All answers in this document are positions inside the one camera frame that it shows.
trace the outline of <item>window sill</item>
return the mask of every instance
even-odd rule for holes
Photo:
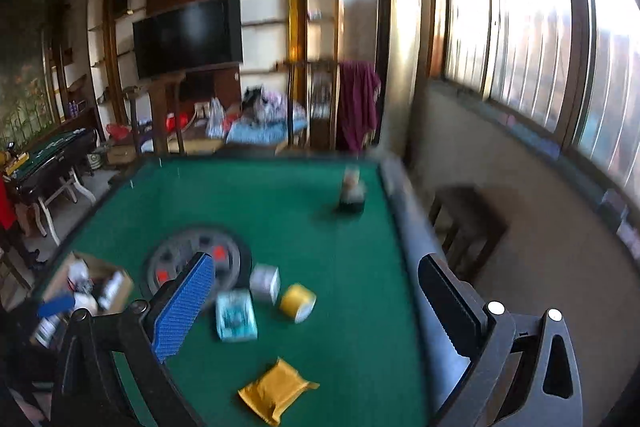
[[[620,211],[607,201],[606,195],[611,190],[615,190],[617,194],[620,193],[613,182],[605,186],[596,181],[592,174],[578,165],[578,162],[563,153],[558,143],[540,136],[522,121],[514,118],[510,112],[501,110],[498,103],[486,103],[482,101],[480,94],[446,80],[431,78],[428,82],[430,89],[455,98],[459,104],[483,120],[496,124],[555,172],[558,172],[603,221],[605,227],[620,240],[640,270],[640,232],[638,232],[640,223],[637,217],[633,219],[634,216],[639,216],[640,212],[633,204],[625,201],[632,216],[631,224],[629,224]]]

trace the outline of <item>plant mural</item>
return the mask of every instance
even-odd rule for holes
[[[42,68],[46,0],[0,0],[0,146],[53,125]]]

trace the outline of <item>black pants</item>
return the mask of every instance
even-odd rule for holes
[[[22,240],[22,229],[17,221],[14,221],[8,230],[0,227],[0,247],[2,247],[4,251],[9,251],[11,247],[14,247],[18,254],[20,254],[20,257],[22,257],[27,268],[31,268],[36,261],[35,256],[27,250]]]

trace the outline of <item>green felt surface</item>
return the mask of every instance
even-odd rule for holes
[[[31,174],[66,144],[72,141],[75,135],[76,133],[73,131],[56,134],[33,150],[27,151],[29,153],[29,159],[20,165],[19,168],[15,169],[12,178],[14,180],[21,180]]]
[[[346,166],[207,158],[164,160],[160,168],[153,162],[73,241],[73,250],[118,264],[140,283],[143,263],[160,241],[194,224],[219,223],[244,239],[254,263],[280,267],[283,290],[300,282],[318,295],[299,325],[254,303],[258,340],[248,343],[221,343],[213,313],[200,315],[167,365],[208,425],[265,425],[237,390],[278,357],[320,384],[287,410],[285,427],[428,423],[410,288],[377,167],[361,165],[367,203],[354,218],[334,213]],[[137,289],[132,299],[139,295]],[[130,373],[121,375],[140,419],[154,425]]]

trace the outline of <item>purple cloth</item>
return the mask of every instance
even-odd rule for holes
[[[337,144],[341,150],[359,152],[367,133],[378,127],[376,99],[380,78],[370,62],[340,64]]]

